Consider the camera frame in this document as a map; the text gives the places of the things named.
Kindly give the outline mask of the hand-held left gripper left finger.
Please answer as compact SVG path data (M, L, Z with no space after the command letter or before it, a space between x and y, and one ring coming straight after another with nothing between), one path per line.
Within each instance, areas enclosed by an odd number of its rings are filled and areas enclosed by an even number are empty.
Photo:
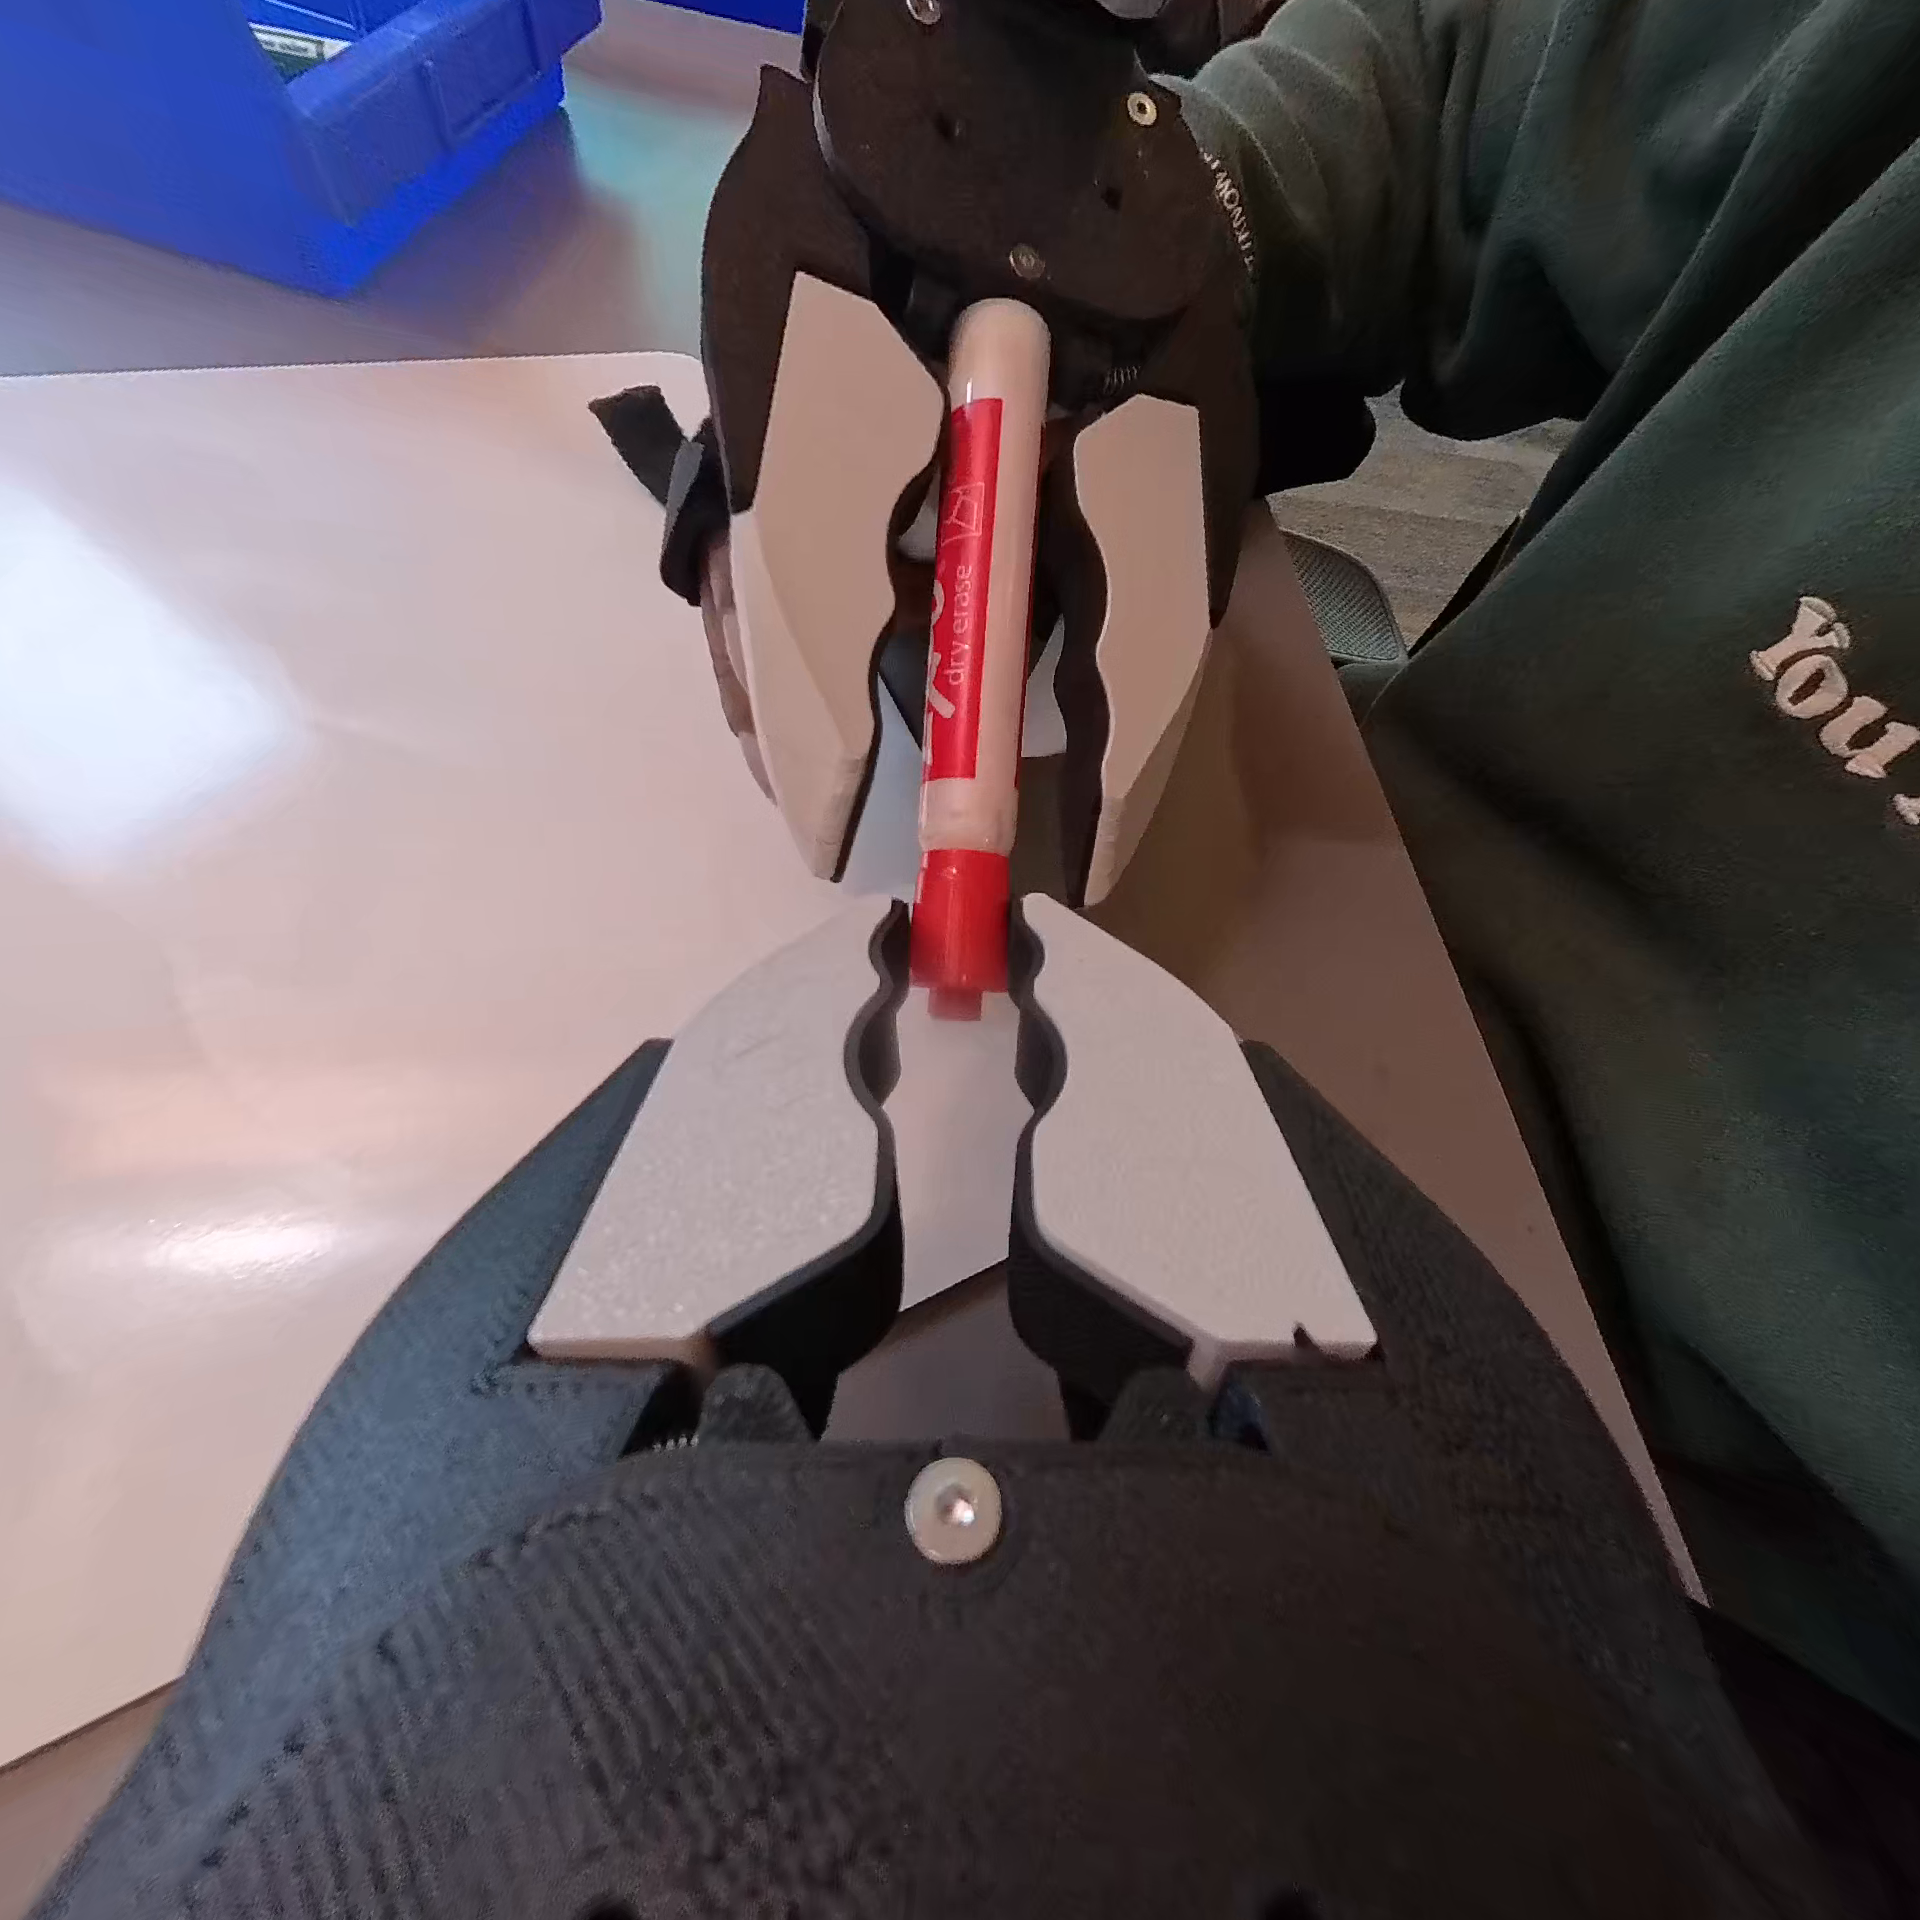
M850 899L667 1045L531 1346L546 1359L757 1361L836 1381L895 1320L906 905Z

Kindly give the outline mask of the red whiteboard marker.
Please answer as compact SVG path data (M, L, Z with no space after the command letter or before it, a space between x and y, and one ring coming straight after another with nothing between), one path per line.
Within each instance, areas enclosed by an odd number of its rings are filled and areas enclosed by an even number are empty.
M925 862L1006 863L1018 837L1026 653L1050 408L1050 328L968 306L948 353L920 733Z

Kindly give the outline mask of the person's green sweatshirt torso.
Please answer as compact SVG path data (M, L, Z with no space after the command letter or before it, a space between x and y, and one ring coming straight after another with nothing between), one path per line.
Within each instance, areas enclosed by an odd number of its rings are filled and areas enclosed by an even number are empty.
M1727 199L1366 745L1710 1598L1916 1733L1916 128Z

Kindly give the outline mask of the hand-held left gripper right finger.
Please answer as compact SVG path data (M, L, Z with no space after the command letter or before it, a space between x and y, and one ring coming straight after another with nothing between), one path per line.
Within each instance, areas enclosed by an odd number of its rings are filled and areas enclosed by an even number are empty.
M1055 899L1012 913L1012 1320L1063 1384L1370 1359L1375 1326L1232 1026Z

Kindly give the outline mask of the blue storage bin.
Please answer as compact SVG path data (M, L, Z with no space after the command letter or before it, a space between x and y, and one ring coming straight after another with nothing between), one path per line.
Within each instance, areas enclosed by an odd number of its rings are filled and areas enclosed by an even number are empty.
M3 195L344 296L564 99L598 2L3 3Z

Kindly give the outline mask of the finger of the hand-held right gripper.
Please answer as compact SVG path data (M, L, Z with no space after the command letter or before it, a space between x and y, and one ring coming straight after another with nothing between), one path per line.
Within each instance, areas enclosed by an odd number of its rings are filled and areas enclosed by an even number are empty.
M1160 805L1210 657L1202 425L1134 395L1082 425L1042 493L1042 575L1060 614L1063 896L1106 899Z
M759 757L807 871L839 880L872 774L895 513L932 469L943 387L882 310L792 278L732 582Z

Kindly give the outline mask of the red marker cap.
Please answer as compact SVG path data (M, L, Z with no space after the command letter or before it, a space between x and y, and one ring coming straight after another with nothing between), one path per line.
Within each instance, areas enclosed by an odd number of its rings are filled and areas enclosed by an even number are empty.
M1006 853L928 847L909 919L909 979L939 1022L973 1022L1008 990L1010 878Z

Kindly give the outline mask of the white whiteboard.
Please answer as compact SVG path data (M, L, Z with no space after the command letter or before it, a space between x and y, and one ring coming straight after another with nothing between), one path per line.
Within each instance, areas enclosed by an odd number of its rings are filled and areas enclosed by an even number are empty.
M3 1755L171 1683L397 1281L845 891L589 403L677 351L3 403Z

